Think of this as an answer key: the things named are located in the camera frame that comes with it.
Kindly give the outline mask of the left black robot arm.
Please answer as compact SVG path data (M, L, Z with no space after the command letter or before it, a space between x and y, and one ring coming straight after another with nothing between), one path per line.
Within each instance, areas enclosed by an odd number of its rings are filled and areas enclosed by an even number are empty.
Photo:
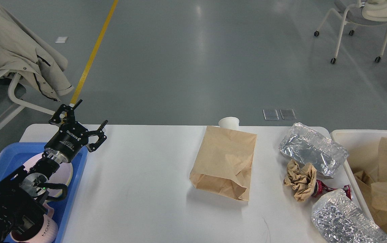
M44 146L41 158L29 170L19 166L0 181L0 243L11 232L26 234L36 225L45 226L45 201L64 200L68 186L51 183L50 177L62 163L70 163L82 148L93 152L107 139L104 120L97 130L90 131L76 121L75 109L81 104L62 104L49 123L58 131Z

